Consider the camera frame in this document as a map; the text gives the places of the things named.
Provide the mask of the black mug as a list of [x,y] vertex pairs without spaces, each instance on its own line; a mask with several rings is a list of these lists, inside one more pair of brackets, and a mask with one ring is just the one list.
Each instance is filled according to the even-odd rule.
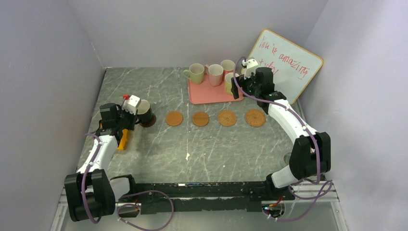
[[150,103],[147,100],[141,100],[137,111],[138,122],[148,122],[153,116],[155,115],[152,112]]

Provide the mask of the dark brown wooden coaster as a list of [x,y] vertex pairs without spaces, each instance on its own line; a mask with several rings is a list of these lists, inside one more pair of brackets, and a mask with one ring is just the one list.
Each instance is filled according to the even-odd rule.
[[148,127],[153,126],[155,123],[156,123],[156,117],[153,116],[153,118],[148,122],[140,122],[140,125],[144,128],[148,128]]

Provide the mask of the light wooden coaster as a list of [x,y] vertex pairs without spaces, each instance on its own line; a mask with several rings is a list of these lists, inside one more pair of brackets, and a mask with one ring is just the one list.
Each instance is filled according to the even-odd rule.
[[196,112],[192,116],[192,122],[197,127],[204,127],[209,122],[209,115],[203,111]]
[[172,111],[166,115],[166,123],[169,126],[173,126],[173,127],[178,126],[182,123],[182,121],[183,121],[183,115],[179,111]]

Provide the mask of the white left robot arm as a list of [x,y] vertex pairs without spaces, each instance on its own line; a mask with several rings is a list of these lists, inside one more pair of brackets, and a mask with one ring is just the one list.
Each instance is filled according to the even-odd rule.
[[134,130],[138,123],[138,108],[141,99],[135,95],[124,95],[121,104],[106,103],[100,106],[101,119],[95,132],[87,133],[93,148],[85,163],[74,174],[64,179],[68,211],[72,221],[89,219],[98,223],[103,216],[115,211],[118,198],[132,202],[138,189],[126,183],[114,191],[106,170],[114,152],[120,145],[124,130]]

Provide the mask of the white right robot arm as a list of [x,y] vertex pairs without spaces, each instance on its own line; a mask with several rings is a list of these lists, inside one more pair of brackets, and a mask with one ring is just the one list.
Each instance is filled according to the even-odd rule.
[[255,59],[241,57],[239,63],[245,73],[231,78],[231,91],[235,99],[240,94],[255,100],[264,112],[272,117],[290,137],[293,148],[289,164],[272,173],[271,183],[264,187],[267,198],[277,199],[283,187],[309,180],[315,176],[319,183],[322,174],[331,169],[331,139],[328,133],[318,132],[294,111],[280,91],[275,90],[274,74],[269,67],[260,67]]

